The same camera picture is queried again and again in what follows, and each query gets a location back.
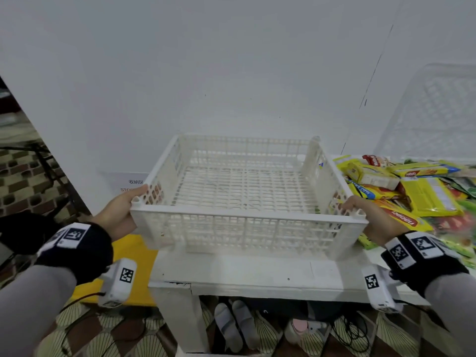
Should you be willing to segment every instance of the clear plastic basket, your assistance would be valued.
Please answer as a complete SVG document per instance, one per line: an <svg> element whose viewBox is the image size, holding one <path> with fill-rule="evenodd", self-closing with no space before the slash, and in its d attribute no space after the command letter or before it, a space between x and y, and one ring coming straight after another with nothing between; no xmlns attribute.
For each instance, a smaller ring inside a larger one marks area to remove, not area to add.
<svg viewBox="0 0 476 357"><path fill-rule="evenodd" d="M367 223L337 208L352 194L318 137L178 135L145 183L131 213L152 249L335 259Z"/></svg>

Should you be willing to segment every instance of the slipper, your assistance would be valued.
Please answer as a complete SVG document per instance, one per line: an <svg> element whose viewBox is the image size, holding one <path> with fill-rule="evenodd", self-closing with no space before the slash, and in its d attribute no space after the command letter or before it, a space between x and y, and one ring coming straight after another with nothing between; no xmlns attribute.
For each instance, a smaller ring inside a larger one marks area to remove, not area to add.
<svg viewBox="0 0 476 357"><path fill-rule="evenodd" d="M249 349L258 349L260 339L258 331L255 327L255 321L245 302L241 300L235 300L231 305L233 314L235 315L239 329L243 333L245 342Z"/></svg>
<svg viewBox="0 0 476 357"><path fill-rule="evenodd" d="M218 303L215 307L215 323L231 351L234 353L240 352L243 348L243 339L239 334L235 318L233 318L226 304Z"/></svg>

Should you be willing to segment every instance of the white table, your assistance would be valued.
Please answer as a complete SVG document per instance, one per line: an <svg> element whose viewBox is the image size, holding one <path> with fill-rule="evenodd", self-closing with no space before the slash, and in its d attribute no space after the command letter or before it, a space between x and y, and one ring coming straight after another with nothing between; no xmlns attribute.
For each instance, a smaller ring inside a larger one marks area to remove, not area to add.
<svg viewBox="0 0 476 357"><path fill-rule="evenodd" d="M161 250L149 290L183 352L207 353L200 295L368 303L361 268L370 263L387 267L382 252L355 245L345 259L331 261ZM405 285L398 291L402 300L428 305Z"/></svg>

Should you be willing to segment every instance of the white wall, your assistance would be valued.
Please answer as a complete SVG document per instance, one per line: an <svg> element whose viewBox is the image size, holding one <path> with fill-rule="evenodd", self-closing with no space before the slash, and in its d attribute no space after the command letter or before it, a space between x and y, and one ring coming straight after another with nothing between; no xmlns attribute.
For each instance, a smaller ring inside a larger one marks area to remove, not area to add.
<svg viewBox="0 0 476 357"><path fill-rule="evenodd" d="M175 133L340 153L400 0L0 0L0 74L88 207Z"/></svg>
<svg viewBox="0 0 476 357"><path fill-rule="evenodd" d="M404 0L344 154L374 150L420 68L435 62L476 65L475 13L476 0ZM401 138L405 143L406 136Z"/></svg>

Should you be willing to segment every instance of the gray sleeve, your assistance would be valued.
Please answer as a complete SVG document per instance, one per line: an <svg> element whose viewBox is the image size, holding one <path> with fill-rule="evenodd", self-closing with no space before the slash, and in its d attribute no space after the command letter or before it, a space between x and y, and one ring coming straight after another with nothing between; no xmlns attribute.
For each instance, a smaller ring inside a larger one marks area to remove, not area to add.
<svg viewBox="0 0 476 357"><path fill-rule="evenodd" d="M466 356L476 356L476 278L461 273L441 276L425 290L425 298Z"/></svg>
<svg viewBox="0 0 476 357"><path fill-rule="evenodd" d="M66 268L32 266L0 291L0 356L31 356L73 294Z"/></svg>

